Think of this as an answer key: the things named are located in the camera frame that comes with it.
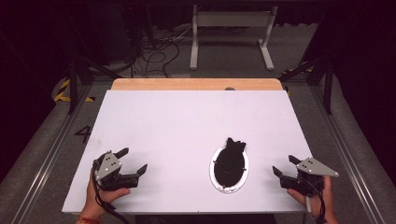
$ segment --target human hand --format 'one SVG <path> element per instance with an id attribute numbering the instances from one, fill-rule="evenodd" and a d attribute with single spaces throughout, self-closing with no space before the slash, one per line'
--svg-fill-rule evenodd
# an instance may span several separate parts
<path id="1" fill-rule="evenodd" d="M 113 203 L 118 198 L 131 193 L 131 191 L 126 188 L 117 189 L 114 191 L 105 191 L 99 188 L 98 190 L 100 197 L 106 203 Z M 90 181 L 87 187 L 87 196 L 85 200 L 85 205 L 79 215 L 80 217 L 85 217 L 89 219 L 98 219 L 105 212 L 105 209 L 96 202 L 95 197 L 96 197 L 96 193 L 92 183 L 92 175 L 90 175 Z"/>
<path id="2" fill-rule="evenodd" d="M 338 223 L 335 213 L 334 213 L 334 198 L 332 196 L 332 180 L 329 176 L 323 176 L 323 201 L 326 205 L 326 220 L 327 223 L 333 224 L 333 223 Z M 294 189 L 288 189 L 288 194 L 294 198 L 297 202 L 302 204 L 303 206 L 306 206 L 306 198 L 303 194 L 299 193 L 297 190 Z M 315 195 L 313 197 L 310 197 L 311 202 L 311 209 L 312 209 L 312 216 L 313 217 L 318 217 L 320 215 L 320 198 L 318 195 Z"/>

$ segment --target wooden edge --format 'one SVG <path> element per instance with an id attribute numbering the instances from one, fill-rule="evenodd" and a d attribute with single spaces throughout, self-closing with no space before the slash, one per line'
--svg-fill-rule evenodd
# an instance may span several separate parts
<path id="1" fill-rule="evenodd" d="M 115 91 L 282 91 L 276 78 L 118 78 Z"/>

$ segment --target dark curtain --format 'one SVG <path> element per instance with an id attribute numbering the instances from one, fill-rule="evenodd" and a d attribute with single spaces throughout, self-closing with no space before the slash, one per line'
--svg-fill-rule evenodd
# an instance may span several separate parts
<path id="1" fill-rule="evenodd" d="M 205 11 L 258 11 L 268 10 L 270 7 L 225 7 L 225 6 L 198 6 Z M 181 24 L 191 23 L 192 6 L 151 6 L 149 7 L 151 22 L 159 29 L 172 30 L 173 27 Z M 326 11 L 326 7 L 319 6 L 299 6 L 299 7 L 279 7 L 276 13 L 275 24 L 299 25 L 319 23 Z"/>
<path id="2" fill-rule="evenodd" d="M 40 9 L 40 2 L 0 6 L 0 181 L 55 106 L 52 89 L 65 74 L 64 54 Z"/>
<path id="3" fill-rule="evenodd" d="M 355 119 L 396 184 L 396 17 L 390 1 L 360 1 L 334 73 Z"/>

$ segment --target tabletop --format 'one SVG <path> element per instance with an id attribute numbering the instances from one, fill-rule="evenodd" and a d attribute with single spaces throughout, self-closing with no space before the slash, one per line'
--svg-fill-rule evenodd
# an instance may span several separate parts
<path id="1" fill-rule="evenodd" d="M 277 87 L 248 90 L 257 83 Z M 114 202 L 120 213 L 304 211 L 272 171 L 274 165 L 285 175 L 295 175 L 288 156 L 311 156 L 289 96 L 276 83 L 259 78 L 116 80 L 106 93 L 63 211 L 81 211 L 92 161 L 125 147 L 130 152 L 120 159 L 121 174 L 135 173 L 146 163 L 148 169 L 130 197 Z M 247 143 L 249 160 L 247 181 L 231 194 L 217 190 L 209 176 L 212 156 L 228 137 Z"/>

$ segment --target wrist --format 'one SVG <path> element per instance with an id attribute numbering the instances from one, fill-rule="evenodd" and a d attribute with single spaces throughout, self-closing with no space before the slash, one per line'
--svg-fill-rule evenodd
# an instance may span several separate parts
<path id="1" fill-rule="evenodd" d="M 334 212 L 326 212 L 325 218 L 326 218 L 327 224 L 338 224 L 338 220 L 335 217 Z"/>
<path id="2" fill-rule="evenodd" d="M 103 220 L 99 218 L 88 218 L 88 217 L 82 217 L 78 216 L 76 224 L 103 224 Z"/>
<path id="3" fill-rule="evenodd" d="M 81 213 L 79 214 L 80 217 L 98 219 L 101 218 L 102 214 L 104 213 L 104 209 L 99 206 L 99 204 L 95 204 L 93 206 L 85 206 Z"/>

